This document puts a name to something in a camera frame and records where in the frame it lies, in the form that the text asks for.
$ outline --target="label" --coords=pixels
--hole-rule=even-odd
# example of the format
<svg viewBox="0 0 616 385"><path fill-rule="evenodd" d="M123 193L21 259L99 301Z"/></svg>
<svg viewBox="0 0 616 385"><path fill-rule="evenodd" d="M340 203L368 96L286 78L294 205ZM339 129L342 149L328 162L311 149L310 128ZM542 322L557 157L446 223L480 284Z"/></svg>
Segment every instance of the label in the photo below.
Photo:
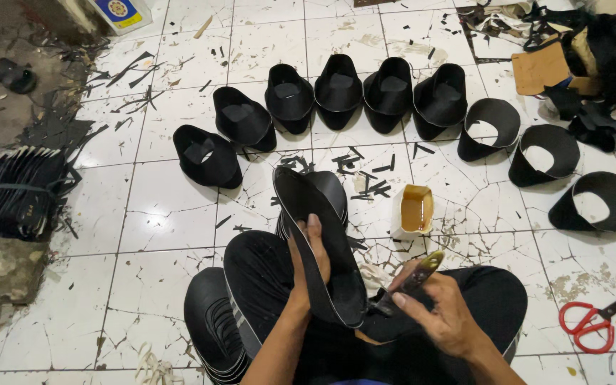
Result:
<svg viewBox="0 0 616 385"><path fill-rule="evenodd" d="M142 21L142 15L137 12L129 0L94 0L94 2L119 29Z"/></svg>

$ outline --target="bundle of shoe parts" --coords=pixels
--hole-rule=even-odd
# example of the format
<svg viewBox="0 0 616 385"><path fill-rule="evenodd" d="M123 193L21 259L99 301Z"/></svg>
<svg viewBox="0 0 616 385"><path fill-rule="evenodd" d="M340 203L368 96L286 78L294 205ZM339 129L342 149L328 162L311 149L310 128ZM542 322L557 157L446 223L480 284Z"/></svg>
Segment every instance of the bundle of shoe parts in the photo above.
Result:
<svg viewBox="0 0 616 385"><path fill-rule="evenodd" d="M244 350L222 267L207 267L192 278L184 320L203 369L214 384L238 384L251 359Z"/></svg>
<svg viewBox="0 0 616 385"><path fill-rule="evenodd" d="M39 238L64 203L60 197L80 179L60 150L24 146L0 153L0 237Z"/></svg>

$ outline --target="black fabric scrap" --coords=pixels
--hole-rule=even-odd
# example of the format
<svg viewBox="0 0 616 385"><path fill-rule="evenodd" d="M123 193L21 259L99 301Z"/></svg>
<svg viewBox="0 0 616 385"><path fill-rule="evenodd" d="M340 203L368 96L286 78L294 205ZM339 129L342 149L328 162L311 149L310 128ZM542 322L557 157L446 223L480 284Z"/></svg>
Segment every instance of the black fabric scrap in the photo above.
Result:
<svg viewBox="0 0 616 385"><path fill-rule="evenodd" d="M205 85L201 88L201 90L199 90L199 92L201 92L201 91L205 90L205 89L206 89L206 87L208 87L208 85L209 85L211 82L212 82L212 80L209 80L209 81L208 81L208 83L206 83L206 84L205 84Z"/></svg>

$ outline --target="finger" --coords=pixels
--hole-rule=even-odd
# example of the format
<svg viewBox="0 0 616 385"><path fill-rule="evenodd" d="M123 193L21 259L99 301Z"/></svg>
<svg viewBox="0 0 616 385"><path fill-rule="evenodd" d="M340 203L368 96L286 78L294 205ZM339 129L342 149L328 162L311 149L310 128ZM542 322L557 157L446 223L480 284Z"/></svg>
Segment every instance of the finger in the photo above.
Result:
<svg viewBox="0 0 616 385"><path fill-rule="evenodd" d="M429 310L413 297L403 293L394 293L392 299L400 310L403 310L404 313L416 320L425 329L430 328L435 322L436 319Z"/></svg>

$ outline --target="hand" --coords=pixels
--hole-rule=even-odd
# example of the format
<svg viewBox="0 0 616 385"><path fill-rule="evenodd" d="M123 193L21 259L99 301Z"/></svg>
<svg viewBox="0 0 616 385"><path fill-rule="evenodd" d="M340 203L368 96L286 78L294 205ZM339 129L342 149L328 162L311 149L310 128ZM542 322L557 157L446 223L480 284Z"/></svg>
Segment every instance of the hand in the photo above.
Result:
<svg viewBox="0 0 616 385"><path fill-rule="evenodd" d="M403 282L414 269L414 265L403 276L406 268L407 266L403 268L391 286L397 287ZM491 339L479 328L469 313L455 279L433 273L424 283L423 289L434 301L434 309L431 312L407 294L394 293L393 300L401 310L425 329L441 351L454 357L469 359L484 347L493 346Z"/></svg>
<svg viewBox="0 0 616 385"><path fill-rule="evenodd" d="M313 250L315 259L318 262L322 281L327 284L329 282L331 266L327 251L322 245L322 224L320 223L320 219L317 215L310 214L308 215L308 225L306 225L304 221L299 221L297 225L298 228L301 229L301 232L305 235ZM294 265L294 288L289 296L289 300L296 301L302 306L307 306L307 309L310 309L310 302L308 300L308 285L306 283L306 276L303 270L303 261L301 260L301 254L298 252L298 248L296 247L294 234L289 237L287 243L289 244L289 251L292 255L292 264Z"/></svg>

